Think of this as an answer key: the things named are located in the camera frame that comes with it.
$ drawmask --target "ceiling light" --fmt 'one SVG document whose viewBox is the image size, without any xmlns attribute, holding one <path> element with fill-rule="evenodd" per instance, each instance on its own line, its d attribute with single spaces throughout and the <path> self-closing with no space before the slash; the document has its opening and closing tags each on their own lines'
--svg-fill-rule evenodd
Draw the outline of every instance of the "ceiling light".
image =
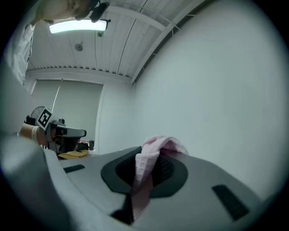
<svg viewBox="0 0 289 231">
<path fill-rule="evenodd" d="M 81 21 L 66 21 L 49 26 L 51 34 L 65 32 L 65 31 L 78 31 L 78 30 L 93 30 L 93 31 L 105 31 L 107 29 L 106 20 L 99 20 L 96 23 L 92 23 L 91 20 Z"/>
</svg>

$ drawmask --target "ceiling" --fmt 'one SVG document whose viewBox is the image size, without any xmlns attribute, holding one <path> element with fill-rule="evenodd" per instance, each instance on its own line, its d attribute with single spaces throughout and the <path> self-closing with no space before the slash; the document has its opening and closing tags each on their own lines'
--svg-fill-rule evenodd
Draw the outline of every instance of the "ceiling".
<svg viewBox="0 0 289 231">
<path fill-rule="evenodd" d="M 111 20 L 103 36 L 94 31 L 51 34 L 49 25 L 35 27 L 28 71 L 78 68 L 134 82 L 154 50 L 188 13 L 204 0 L 109 0 L 102 18 Z M 83 43 L 83 51 L 75 49 Z"/>
</svg>

